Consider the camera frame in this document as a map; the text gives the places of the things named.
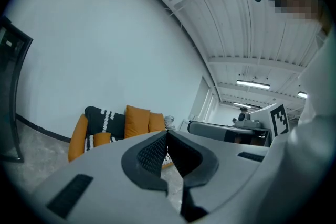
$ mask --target light fixture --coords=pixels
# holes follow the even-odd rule
[[[298,96],[307,98],[307,94],[305,92],[298,92]]]
[[[244,80],[237,80],[237,84],[244,85],[244,86],[252,86],[252,87],[259,87],[263,89],[269,89],[270,85],[263,84],[263,83],[256,83],[251,81],[244,81]]]
[[[238,105],[238,106],[243,106],[243,107],[245,107],[245,108],[251,108],[249,105],[245,105],[245,104],[239,104],[239,103],[233,103],[233,104],[235,104],[235,105]]]

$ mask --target gray concrete floor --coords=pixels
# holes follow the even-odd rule
[[[41,134],[19,121],[17,127],[25,162],[3,162],[3,166],[15,186],[32,193],[46,178],[68,164],[69,143]],[[168,182],[168,200],[180,212],[182,177],[173,165],[162,170],[161,178]]]

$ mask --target person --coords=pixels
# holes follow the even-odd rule
[[[317,115],[336,115],[336,35],[335,26],[323,0],[271,0],[281,12],[294,18],[316,20],[326,34],[322,48],[299,76],[308,97],[298,124],[311,121]]]

